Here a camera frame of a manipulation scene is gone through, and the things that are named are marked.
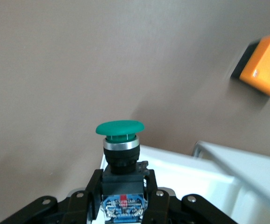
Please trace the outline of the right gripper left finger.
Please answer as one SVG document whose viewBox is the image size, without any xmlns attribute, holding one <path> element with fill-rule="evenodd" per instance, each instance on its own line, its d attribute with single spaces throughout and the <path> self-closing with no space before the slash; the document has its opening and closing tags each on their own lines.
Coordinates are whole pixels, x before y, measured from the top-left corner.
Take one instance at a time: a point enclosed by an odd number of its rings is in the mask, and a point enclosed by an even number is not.
<svg viewBox="0 0 270 224">
<path fill-rule="evenodd" d="M 58 202 L 53 196 L 42 196 L 2 224 L 90 224 L 97 218 L 102 195 L 102 170 L 94 171 L 87 187 L 76 190 Z"/>
</svg>

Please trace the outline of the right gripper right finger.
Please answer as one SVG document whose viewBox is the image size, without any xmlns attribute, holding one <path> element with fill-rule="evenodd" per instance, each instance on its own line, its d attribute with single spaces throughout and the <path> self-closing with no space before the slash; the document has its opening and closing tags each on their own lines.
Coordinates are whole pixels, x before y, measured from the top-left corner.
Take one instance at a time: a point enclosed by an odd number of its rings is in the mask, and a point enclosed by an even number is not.
<svg viewBox="0 0 270 224">
<path fill-rule="evenodd" d="M 147 179 L 148 207 L 143 215 L 144 224 L 235 224 L 208 200 L 197 194 L 185 195 L 181 200 L 157 186 L 154 170 Z"/>
</svg>

